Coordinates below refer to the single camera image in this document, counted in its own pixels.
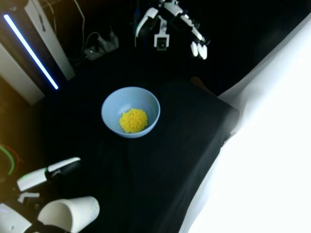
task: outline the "pile of yellow pieces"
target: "pile of yellow pieces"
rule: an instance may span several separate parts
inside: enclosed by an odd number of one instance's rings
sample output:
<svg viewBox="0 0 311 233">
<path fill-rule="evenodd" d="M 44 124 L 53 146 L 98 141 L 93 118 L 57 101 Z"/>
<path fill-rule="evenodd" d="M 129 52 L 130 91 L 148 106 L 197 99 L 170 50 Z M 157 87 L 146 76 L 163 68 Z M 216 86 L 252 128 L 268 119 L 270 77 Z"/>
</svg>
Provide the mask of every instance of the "pile of yellow pieces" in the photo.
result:
<svg viewBox="0 0 311 233">
<path fill-rule="evenodd" d="M 147 121 L 147 114 L 143 110 L 131 108 L 122 113 L 119 123 L 126 133 L 138 133 L 147 126 Z"/>
</svg>

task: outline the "bowl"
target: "bowl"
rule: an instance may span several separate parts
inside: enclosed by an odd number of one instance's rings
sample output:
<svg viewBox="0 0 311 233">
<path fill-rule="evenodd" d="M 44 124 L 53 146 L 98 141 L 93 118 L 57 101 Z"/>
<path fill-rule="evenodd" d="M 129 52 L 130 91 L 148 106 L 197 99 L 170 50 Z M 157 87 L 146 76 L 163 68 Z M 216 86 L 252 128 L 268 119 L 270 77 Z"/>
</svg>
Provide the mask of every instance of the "bowl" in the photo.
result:
<svg viewBox="0 0 311 233">
<path fill-rule="evenodd" d="M 126 133 L 119 124 L 122 113 L 131 108 L 142 109 L 148 118 L 147 127 L 138 133 Z M 156 125 L 160 116 L 160 104 L 150 91 L 140 87 L 125 87 L 111 93 L 102 105 L 102 119 L 105 125 L 117 135 L 126 138 L 142 137 Z"/>
</svg>

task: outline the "white fabric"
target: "white fabric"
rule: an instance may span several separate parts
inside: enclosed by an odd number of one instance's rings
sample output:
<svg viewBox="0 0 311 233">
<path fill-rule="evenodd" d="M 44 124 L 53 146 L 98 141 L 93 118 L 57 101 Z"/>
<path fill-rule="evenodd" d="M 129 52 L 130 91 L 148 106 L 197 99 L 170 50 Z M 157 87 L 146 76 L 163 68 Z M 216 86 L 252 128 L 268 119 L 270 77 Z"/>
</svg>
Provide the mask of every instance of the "white fabric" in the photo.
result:
<svg viewBox="0 0 311 233">
<path fill-rule="evenodd" d="M 311 232 L 310 88 L 311 15 L 220 96 L 241 120 L 181 233 Z"/>
</svg>

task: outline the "bowl rim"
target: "bowl rim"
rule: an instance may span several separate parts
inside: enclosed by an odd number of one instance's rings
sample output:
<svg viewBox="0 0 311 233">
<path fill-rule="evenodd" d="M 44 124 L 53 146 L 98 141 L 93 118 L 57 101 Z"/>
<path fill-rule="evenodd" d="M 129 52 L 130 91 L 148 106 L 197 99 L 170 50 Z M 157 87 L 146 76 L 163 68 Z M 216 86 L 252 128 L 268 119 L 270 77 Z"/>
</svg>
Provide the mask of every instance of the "bowl rim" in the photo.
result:
<svg viewBox="0 0 311 233">
<path fill-rule="evenodd" d="M 159 107 L 159 111 L 158 111 L 158 113 L 157 113 L 157 116 L 156 116 L 154 122 L 153 122 L 151 125 L 149 125 L 146 129 L 144 129 L 144 130 L 142 130 L 142 131 L 140 131 L 140 132 L 137 132 L 137 133 L 117 132 L 117 131 L 113 130 L 112 128 L 110 128 L 110 127 L 106 124 L 106 121 L 105 121 L 105 119 L 104 119 L 103 108 L 104 108 L 104 104 L 106 103 L 106 101 L 108 100 L 108 98 L 109 98 L 112 94 L 114 94 L 115 92 L 120 91 L 120 90 L 123 90 L 123 89 L 127 89 L 127 88 L 137 88 L 137 89 L 141 89 L 141 90 L 144 90 L 144 91 L 148 92 L 151 96 L 153 96 L 153 97 L 155 98 L 155 100 L 156 100 L 156 102 L 157 102 L 157 105 L 158 105 L 158 107 Z M 161 107 L 160 107 L 160 103 L 159 103 L 157 97 L 156 97 L 151 91 L 149 91 L 149 90 L 147 90 L 147 89 L 145 89 L 145 88 L 142 88 L 142 87 L 138 87 L 138 86 L 126 86 L 126 87 L 120 88 L 120 89 L 118 89 L 118 90 L 115 90 L 114 92 L 110 93 L 109 96 L 106 97 L 106 99 L 104 100 L 104 102 L 103 102 L 103 104 L 102 104 L 102 108 L 101 108 L 102 120 L 103 120 L 105 126 L 108 127 L 108 129 L 110 129 L 112 132 L 117 133 L 117 134 L 131 135 L 131 136 L 135 136 L 135 135 L 142 134 L 142 133 L 144 133 L 145 131 L 147 131 L 148 129 L 150 129 L 151 127 L 154 127 L 154 125 L 157 123 L 157 121 L 158 121 L 158 119 L 159 119 L 159 117 L 160 117 L 160 112 L 161 112 Z"/>
</svg>

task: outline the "green cable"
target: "green cable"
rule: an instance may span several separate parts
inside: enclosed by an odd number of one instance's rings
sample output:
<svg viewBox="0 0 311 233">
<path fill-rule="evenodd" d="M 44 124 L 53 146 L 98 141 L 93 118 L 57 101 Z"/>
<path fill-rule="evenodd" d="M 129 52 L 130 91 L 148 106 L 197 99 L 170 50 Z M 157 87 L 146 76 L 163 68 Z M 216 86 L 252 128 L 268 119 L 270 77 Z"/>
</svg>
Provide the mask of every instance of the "green cable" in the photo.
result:
<svg viewBox="0 0 311 233">
<path fill-rule="evenodd" d="M 12 172 L 14 171 L 14 168 L 15 168 L 14 159 L 13 159 L 12 155 L 10 154 L 10 152 L 1 145 L 0 145 L 0 150 L 9 158 L 9 160 L 11 162 L 11 168 L 10 168 L 9 173 L 8 173 L 8 175 L 11 175 Z"/>
</svg>

